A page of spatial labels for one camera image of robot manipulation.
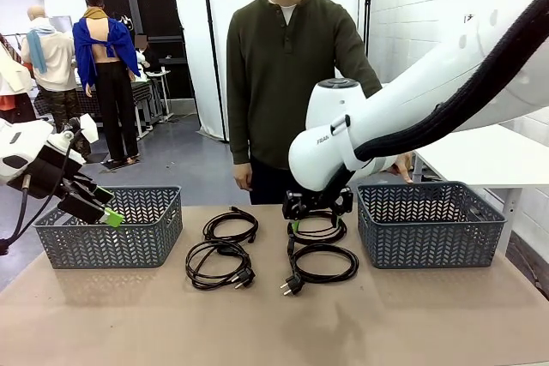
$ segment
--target black trousers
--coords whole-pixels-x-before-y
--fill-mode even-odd
[[[134,96],[128,69],[122,62],[96,63],[95,88],[100,102],[106,145],[112,160],[124,160],[138,154]]]
[[[25,123],[36,120],[33,104],[26,93],[15,95],[15,108],[10,111],[0,111],[0,118],[9,123]]]
[[[250,163],[252,189],[250,201],[252,205],[282,204],[288,190],[303,193],[303,189],[289,170],[265,165],[253,156]]]

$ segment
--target plastic basket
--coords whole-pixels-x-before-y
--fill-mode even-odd
[[[124,216],[116,229],[88,225],[57,208],[35,224],[53,268],[162,266],[183,229],[181,188],[106,189],[114,194],[109,207]]]
[[[359,232],[374,267],[488,267],[504,223],[463,183],[359,186]]]

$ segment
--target dark green sweater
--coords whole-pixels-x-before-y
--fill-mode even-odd
[[[302,0],[286,24],[281,7],[256,0],[232,17],[227,37],[229,138],[234,164],[251,155],[287,169],[293,139],[305,130],[313,87],[334,67],[362,84],[381,84],[351,16],[329,0]]]

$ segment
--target man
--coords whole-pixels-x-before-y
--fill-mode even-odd
[[[305,130],[313,87],[335,67],[370,97],[382,86],[351,16],[329,0],[256,0],[232,17],[227,97],[233,173],[252,204],[282,203],[299,190],[288,166]]]
[[[31,6],[27,15],[31,30],[21,44],[21,57],[33,65],[34,79],[60,133],[72,117],[82,114],[73,66],[75,44],[69,34],[60,33],[51,25],[42,6]],[[83,137],[75,142],[75,150],[84,159],[91,153]]]
[[[86,0],[86,5],[86,13],[73,27],[78,75],[88,97],[93,85],[97,90],[111,154],[107,166],[133,164],[139,157],[130,83],[139,76],[136,50],[128,28],[103,11],[103,0]]]

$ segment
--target beige table surface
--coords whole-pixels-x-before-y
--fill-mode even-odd
[[[202,226],[225,207],[185,207],[184,231],[159,269],[54,271],[45,255],[0,294],[0,364],[469,366],[549,360],[549,303],[505,259],[486,269],[382,271],[365,256],[356,215],[340,242],[358,276],[283,297],[289,274],[280,207],[246,244],[256,283],[196,291],[184,274]],[[324,222],[310,222],[317,227]],[[226,224],[236,230],[239,222]],[[343,267],[308,256],[304,268]],[[218,257],[213,272],[235,265]]]

